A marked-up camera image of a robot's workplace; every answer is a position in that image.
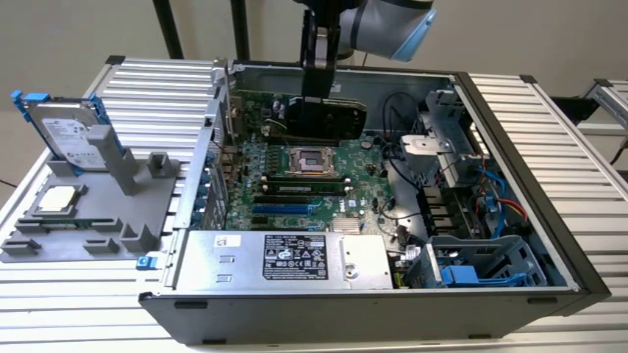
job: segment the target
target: black cable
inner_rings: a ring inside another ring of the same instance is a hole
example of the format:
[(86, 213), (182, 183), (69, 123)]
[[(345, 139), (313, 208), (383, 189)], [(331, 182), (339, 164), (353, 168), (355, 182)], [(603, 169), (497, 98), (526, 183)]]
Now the black cable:
[(409, 97), (409, 98), (413, 100), (413, 102), (415, 103), (415, 108), (417, 108), (418, 113), (419, 113), (419, 102), (418, 102), (418, 100), (415, 99), (415, 97), (414, 97), (410, 93), (407, 93), (407, 92), (395, 92), (395, 93), (391, 93), (391, 94), (389, 95), (389, 97), (386, 98), (386, 100), (385, 100), (385, 104), (382, 105), (382, 129), (385, 130), (385, 139), (387, 138), (387, 136), (386, 136), (386, 135), (387, 135), (387, 133), (386, 133), (386, 106), (389, 105), (389, 102), (391, 101), (391, 98), (393, 98), (394, 96), (398, 96), (398, 95), (406, 96), (406, 97)]
[[(385, 157), (385, 151), (386, 151), (386, 149), (387, 149), (389, 147), (391, 147), (391, 146), (393, 146), (393, 144), (390, 143), (390, 144), (386, 145), (385, 148), (382, 149), (382, 157), (383, 157), (383, 158), (386, 158), (386, 157)], [(401, 175), (402, 179), (406, 180), (406, 181), (409, 182), (409, 184), (413, 185), (413, 187), (417, 189), (417, 191), (422, 191), (422, 189), (419, 188), (419, 186), (417, 186), (417, 184), (415, 184), (415, 182), (411, 180), (411, 178), (409, 178), (406, 175), (403, 175), (401, 169), (397, 167), (395, 163), (393, 162), (391, 156), (389, 156), (389, 158), (386, 158), (386, 159), (389, 159), (389, 162), (391, 163), (391, 167), (393, 167), (393, 169), (395, 169), (395, 171), (397, 171), (397, 173)]]
[(0, 179), (0, 183), (13, 187), (13, 188), (18, 188), (18, 185), (15, 185), (13, 182), (7, 182), (6, 180)]
[(390, 198), (389, 201), (387, 201), (387, 202), (382, 205), (382, 207), (381, 207), (381, 215), (385, 216), (385, 218), (389, 218), (389, 219), (393, 220), (393, 221), (398, 221), (398, 220), (401, 220), (401, 219), (406, 219), (406, 218), (410, 218), (410, 217), (415, 217), (417, 215), (422, 215), (422, 214), (423, 214), (423, 213), (421, 213), (421, 212), (417, 212), (417, 213), (413, 213), (413, 214), (410, 214), (410, 215), (406, 215), (405, 217), (393, 217), (393, 216), (387, 215), (387, 214), (385, 213), (385, 208), (386, 208), (386, 206), (391, 203), (393, 200), (394, 200), (394, 198)]
[(618, 150), (618, 153), (615, 153), (615, 156), (614, 156), (614, 158), (613, 158), (613, 160), (611, 160), (611, 165), (614, 165), (615, 162), (618, 162), (619, 158), (622, 157), (622, 153), (623, 153), (623, 152), (625, 152), (625, 149), (619, 149), (619, 150)]

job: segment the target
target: metal rail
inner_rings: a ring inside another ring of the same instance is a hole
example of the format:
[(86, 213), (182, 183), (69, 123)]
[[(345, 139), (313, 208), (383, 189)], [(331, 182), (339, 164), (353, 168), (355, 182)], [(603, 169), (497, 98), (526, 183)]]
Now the metal rail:
[[(185, 161), (187, 168), (206, 112), (211, 68), (206, 62), (127, 59), (121, 67), (107, 71), (103, 83), (93, 90), (103, 94), (123, 143), (135, 153), (167, 151)], [(138, 304), (141, 286), (147, 290), (161, 273), (143, 273), (146, 277), (138, 283), (134, 261), (0, 263), (0, 351), (203, 352), (227, 348), (231, 352), (628, 351), (628, 230), (622, 222), (628, 209), (622, 192), (607, 177), (609, 164), (593, 160), (593, 152), (578, 140), (581, 135), (575, 138), (574, 132), (561, 129), (563, 118), (545, 109), (537, 88), (523, 84), (517, 76), (475, 76), (474, 80), (485, 94), (503, 95), (489, 96), (487, 101), (501, 121), (514, 124), (505, 126), (509, 135), (611, 288), (614, 296), (606, 302), (571, 317), (543, 318), (497, 340), (187, 347), (170, 338)], [(499, 87), (507, 88), (505, 93), (498, 92)], [(530, 101), (521, 103), (519, 96)], [(525, 114), (522, 110), (535, 113)], [(542, 154), (546, 147), (551, 154)], [(3, 209), (7, 214), (21, 212), (17, 209), (25, 195), (37, 192), (47, 174), (43, 164), (37, 164), (21, 184), (25, 193), (17, 191), (13, 204)], [(185, 171), (179, 189), (186, 176)], [(173, 212), (179, 201), (175, 195)], [(169, 224), (165, 230), (171, 231)]]

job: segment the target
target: cables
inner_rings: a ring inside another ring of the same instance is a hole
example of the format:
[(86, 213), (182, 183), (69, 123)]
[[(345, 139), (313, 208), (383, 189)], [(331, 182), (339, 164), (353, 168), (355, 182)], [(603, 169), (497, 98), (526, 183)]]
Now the cables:
[(387, 129), (386, 129), (386, 116), (387, 116), (386, 107), (389, 106), (389, 102), (391, 101), (393, 97), (395, 97), (395, 96), (406, 96), (413, 100), (413, 102), (415, 104), (415, 109), (417, 109), (418, 115), (419, 115), (419, 102), (417, 101), (415, 97), (407, 92), (391, 93), (391, 95), (385, 100), (385, 104), (382, 105), (382, 130), (385, 131), (385, 140), (389, 139), (389, 133), (387, 133)]
[(18, 188), (18, 185), (15, 185), (13, 182), (7, 182), (6, 180), (0, 179), (0, 183), (13, 187), (13, 188)]
[(463, 160), (463, 157), (459, 156), (454, 162), (451, 162), (446, 167), (445, 169), (441, 171), (439, 175), (437, 175), (437, 178), (434, 178), (434, 186), (439, 186), (439, 181), (441, 181), (441, 178), (445, 176), (445, 172), (458, 163), (461, 162), (461, 160)]
[(485, 186), (485, 171), (487, 170), (487, 159), (485, 154), (482, 154), (482, 175), (481, 175), (481, 193), (485, 193), (486, 186)]
[(415, 217), (417, 215), (422, 215), (423, 213), (421, 212), (417, 212), (417, 213), (413, 213), (410, 215), (406, 215), (405, 217), (393, 217), (390, 215), (387, 215), (385, 213), (385, 208), (389, 206), (389, 204), (393, 202), (395, 198), (390, 198), (389, 201), (382, 205), (381, 207), (381, 215), (385, 216), (385, 218), (390, 219), (391, 221), (399, 221), (401, 219), (406, 219), (406, 218), (410, 218), (410, 217)]
[(523, 284), (526, 278), (526, 274), (514, 274), (507, 278), (481, 278), (479, 283), (485, 287), (518, 287)]
[(523, 206), (519, 203), (517, 203), (513, 200), (507, 200), (507, 199), (497, 199), (497, 200), (499, 202), (502, 202), (503, 204), (506, 204), (507, 206), (510, 206), (511, 208), (514, 208), (515, 212), (518, 212), (521, 215), (523, 215), (525, 222), (529, 221), (529, 212), (523, 209)]
[[(486, 168), (477, 168), (477, 171), (481, 171), (483, 176), (490, 177), (491, 179), (494, 179), (497, 182), (501, 183), (502, 195), (505, 196), (507, 194), (507, 181), (505, 179), (502, 179), (494, 172), (487, 171)], [(482, 192), (485, 192), (485, 185), (481, 186), (481, 189), (482, 189)], [(491, 236), (491, 239), (498, 239), (501, 237), (502, 232), (503, 232), (505, 227), (506, 227), (506, 223), (507, 223), (507, 213), (506, 213), (506, 208), (502, 207), (501, 221), (498, 223), (498, 228), (495, 228), (495, 232)]]
[(478, 201), (477, 201), (477, 207), (478, 207), (481, 197), (482, 197), (481, 194), (473, 195), (473, 197), (470, 197), (467, 200), (466, 206), (467, 206), (467, 213), (470, 213), (470, 218), (471, 218), (471, 221), (474, 222), (474, 235), (475, 235), (475, 230), (478, 229), (481, 231), (482, 237), (486, 238), (486, 231), (485, 231), (485, 227), (482, 226), (481, 218), (478, 217), (478, 214), (474, 212), (474, 199), (478, 198)]
[[(389, 143), (383, 148), (382, 148), (382, 157), (385, 158), (385, 151), (387, 148), (391, 148), (394, 145), (393, 143)], [(393, 152), (391, 150), (391, 153), (393, 153), (393, 156), (395, 158), (399, 158), (395, 154), (395, 152)], [(393, 158), (391, 156), (389, 156), (389, 162), (391, 164), (391, 167), (393, 169), (395, 169), (395, 172), (401, 175), (402, 179), (407, 181), (409, 184), (413, 185), (413, 187), (417, 189), (417, 191), (422, 191), (421, 187), (417, 185), (417, 183), (411, 180), (411, 178), (409, 178), (406, 175), (403, 175), (401, 169), (398, 168), (398, 166), (395, 165), (395, 163), (393, 162)]]
[[(213, 142), (214, 142), (214, 144), (217, 145), (217, 147), (222, 150), (222, 152), (226, 154), (226, 156), (227, 156), (227, 158), (229, 158), (229, 161), (233, 163), (233, 165), (235, 165), (235, 164), (234, 164), (233, 156), (227, 153), (226, 149), (223, 149), (223, 147), (218, 144), (217, 141), (213, 140)], [(237, 170), (237, 169), (233, 168), (233, 170), (231, 170), (230, 173), (229, 173), (229, 179), (230, 179), (230, 181), (231, 181), (231, 179), (233, 179), (233, 173), (234, 173), (235, 170)]]
[(279, 121), (274, 120), (274, 119), (266, 119), (265, 122), (270, 122), (270, 123), (274, 123), (277, 124), (278, 126), (282, 126), (285, 129), (289, 130), (289, 127), (286, 125), (283, 125), (283, 123), (281, 123)]
[(623, 153), (623, 152), (625, 152), (625, 148), (621, 148), (621, 149), (618, 150), (618, 153), (615, 153), (615, 156), (614, 156), (614, 158), (613, 158), (613, 160), (611, 160), (611, 162), (610, 162), (611, 165), (614, 165), (615, 162), (618, 162), (619, 158), (622, 157), (622, 153)]

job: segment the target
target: hard drive label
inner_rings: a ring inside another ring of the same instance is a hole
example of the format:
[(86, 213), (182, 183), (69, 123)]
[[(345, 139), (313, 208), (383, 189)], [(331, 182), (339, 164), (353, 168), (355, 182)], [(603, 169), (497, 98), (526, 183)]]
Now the hard drive label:
[(330, 279), (325, 235), (267, 235), (265, 266), (267, 280)]
[(106, 169), (106, 161), (97, 146), (87, 141), (87, 127), (73, 119), (42, 119), (50, 136), (69, 162), (83, 169)]

